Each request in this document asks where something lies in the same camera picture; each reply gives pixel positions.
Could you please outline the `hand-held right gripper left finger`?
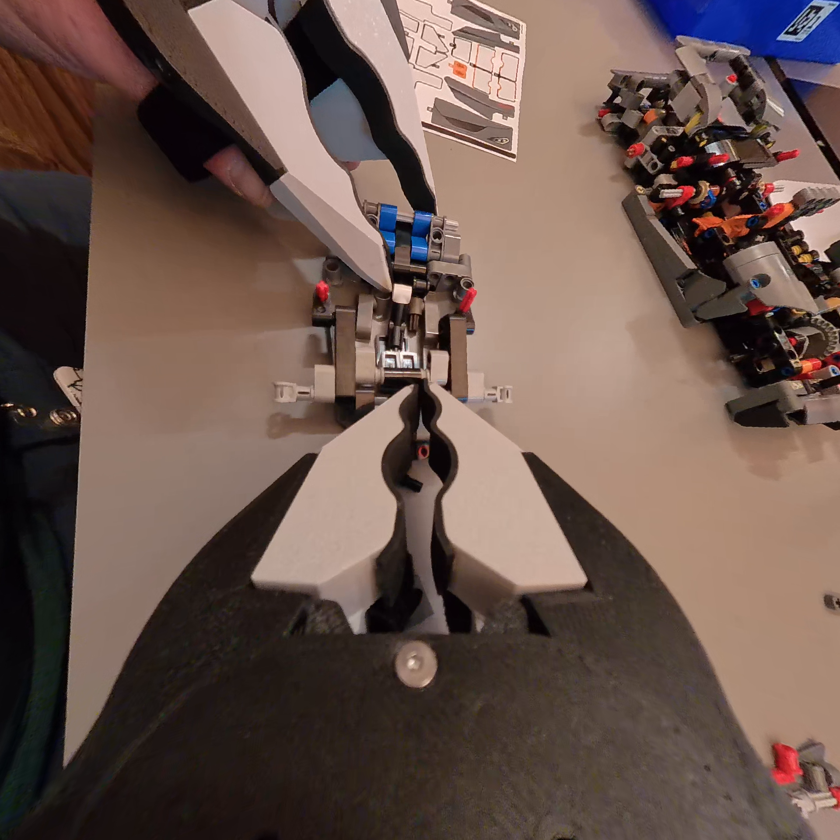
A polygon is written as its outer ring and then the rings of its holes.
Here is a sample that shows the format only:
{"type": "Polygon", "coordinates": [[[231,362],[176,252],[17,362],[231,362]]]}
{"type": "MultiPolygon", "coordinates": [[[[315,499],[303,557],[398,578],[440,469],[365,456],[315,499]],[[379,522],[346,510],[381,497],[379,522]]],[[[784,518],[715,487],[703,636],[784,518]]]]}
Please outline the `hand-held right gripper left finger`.
{"type": "Polygon", "coordinates": [[[401,632],[421,602],[399,488],[411,467],[417,384],[402,388],[314,457],[251,580],[338,603],[370,632],[401,632]]]}

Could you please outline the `person's left hand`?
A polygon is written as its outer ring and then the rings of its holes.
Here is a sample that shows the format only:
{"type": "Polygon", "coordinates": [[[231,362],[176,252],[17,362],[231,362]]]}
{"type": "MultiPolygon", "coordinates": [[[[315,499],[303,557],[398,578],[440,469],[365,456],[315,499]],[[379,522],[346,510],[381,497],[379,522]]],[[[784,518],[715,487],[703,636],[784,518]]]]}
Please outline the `person's left hand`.
{"type": "Polygon", "coordinates": [[[205,173],[249,203],[274,202],[268,186],[235,145],[163,90],[92,1],[2,1],[2,47],[91,80],[106,82],[138,104],[152,139],[190,182],[205,173]]]}

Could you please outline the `grey lego axle with red parts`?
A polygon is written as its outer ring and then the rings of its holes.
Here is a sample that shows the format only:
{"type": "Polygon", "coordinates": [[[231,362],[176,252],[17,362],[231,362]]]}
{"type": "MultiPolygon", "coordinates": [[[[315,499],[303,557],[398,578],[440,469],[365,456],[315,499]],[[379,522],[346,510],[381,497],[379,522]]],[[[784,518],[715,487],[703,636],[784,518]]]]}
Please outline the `grey lego axle with red parts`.
{"type": "Polygon", "coordinates": [[[804,819],[820,812],[838,811],[839,770],[827,760],[824,743],[809,740],[792,747],[775,742],[771,750],[773,780],[804,819]]]}

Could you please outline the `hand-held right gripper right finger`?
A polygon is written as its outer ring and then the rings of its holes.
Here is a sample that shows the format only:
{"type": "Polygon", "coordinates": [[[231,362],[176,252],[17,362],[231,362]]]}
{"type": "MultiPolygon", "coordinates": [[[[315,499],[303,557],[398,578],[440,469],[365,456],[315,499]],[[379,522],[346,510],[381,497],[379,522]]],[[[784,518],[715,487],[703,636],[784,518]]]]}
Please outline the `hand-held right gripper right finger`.
{"type": "Polygon", "coordinates": [[[526,454],[442,386],[423,388],[434,502],[432,566],[451,634],[501,603],[577,592],[587,576],[526,454]]]}

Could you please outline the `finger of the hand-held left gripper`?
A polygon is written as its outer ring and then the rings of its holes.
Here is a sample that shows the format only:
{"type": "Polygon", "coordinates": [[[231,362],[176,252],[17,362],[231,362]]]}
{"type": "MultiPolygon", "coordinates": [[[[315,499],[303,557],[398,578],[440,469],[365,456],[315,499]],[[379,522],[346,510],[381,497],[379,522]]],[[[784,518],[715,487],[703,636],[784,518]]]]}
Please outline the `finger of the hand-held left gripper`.
{"type": "Polygon", "coordinates": [[[385,242],[363,214],[350,174],[323,145],[298,61],[272,24],[232,1],[189,13],[285,169],[276,200],[380,291],[392,290],[385,242]]]}
{"type": "Polygon", "coordinates": [[[411,208],[437,200],[395,2],[301,2],[289,45],[320,138],[340,161],[387,160],[411,208]]]}

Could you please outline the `large lego car chassis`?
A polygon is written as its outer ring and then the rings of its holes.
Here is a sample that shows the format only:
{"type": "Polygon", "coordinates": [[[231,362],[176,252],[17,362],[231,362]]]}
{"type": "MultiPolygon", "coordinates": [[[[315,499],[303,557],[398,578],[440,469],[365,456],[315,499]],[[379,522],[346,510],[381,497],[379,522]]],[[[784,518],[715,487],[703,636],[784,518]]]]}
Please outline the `large lego car chassis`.
{"type": "Polygon", "coordinates": [[[681,324],[709,323],[747,391],[744,427],[839,427],[838,242],[821,258],[794,224],[838,204],[808,185],[774,201],[765,170],[784,111],[749,50],[675,40],[669,73],[614,70],[597,113],[633,180],[623,209],[681,324]]]}

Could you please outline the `blue plastic bin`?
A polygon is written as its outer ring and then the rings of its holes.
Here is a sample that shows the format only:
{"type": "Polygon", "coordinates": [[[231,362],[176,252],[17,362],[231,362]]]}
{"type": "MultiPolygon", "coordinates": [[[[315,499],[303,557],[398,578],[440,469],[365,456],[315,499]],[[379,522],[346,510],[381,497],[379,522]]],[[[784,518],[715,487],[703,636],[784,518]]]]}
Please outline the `blue plastic bin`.
{"type": "Polygon", "coordinates": [[[672,36],[747,47],[784,74],[839,87],[838,1],[648,1],[672,36]]]}

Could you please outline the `person's dark green shirt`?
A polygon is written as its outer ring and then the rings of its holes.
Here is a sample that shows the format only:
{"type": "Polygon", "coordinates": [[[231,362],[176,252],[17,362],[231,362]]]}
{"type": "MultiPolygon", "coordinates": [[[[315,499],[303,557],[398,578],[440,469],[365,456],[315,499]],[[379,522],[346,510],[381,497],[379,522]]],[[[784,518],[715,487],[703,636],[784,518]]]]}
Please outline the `person's dark green shirt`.
{"type": "Polygon", "coordinates": [[[56,382],[84,364],[91,180],[1,174],[1,832],[60,771],[80,424],[56,382]]]}

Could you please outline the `small lego car subassembly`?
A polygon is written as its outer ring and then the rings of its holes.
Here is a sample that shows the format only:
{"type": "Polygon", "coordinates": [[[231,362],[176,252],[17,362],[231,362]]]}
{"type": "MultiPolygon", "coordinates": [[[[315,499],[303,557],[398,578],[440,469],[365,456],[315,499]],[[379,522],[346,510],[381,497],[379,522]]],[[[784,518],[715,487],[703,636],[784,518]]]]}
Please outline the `small lego car subassembly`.
{"type": "Polygon", "coordinates": [[[469,370],[477,288],[459,224],[388,203],[362,208],[382,236],[392,288],[375,288],[328,256],[312,293],[311,324],[325,333],[329,362],[313,367],[310,385],[276,382],[275,402],[333,404],[342,427],[418,383],[439,385],[462,403],[511,403],[511,386],[488,385],[469,370]]]}

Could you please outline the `lego sticker sheet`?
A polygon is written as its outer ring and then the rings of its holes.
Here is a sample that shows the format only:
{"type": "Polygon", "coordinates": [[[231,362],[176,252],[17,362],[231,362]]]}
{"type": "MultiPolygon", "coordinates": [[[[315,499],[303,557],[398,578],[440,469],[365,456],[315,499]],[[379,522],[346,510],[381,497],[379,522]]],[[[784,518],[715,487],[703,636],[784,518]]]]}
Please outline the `lego sticker sheet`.
{"type": "Polygon", "coordinates": [[[526,25],[478,1],[398,1],[423,128],[518,157],[526,25]]]}

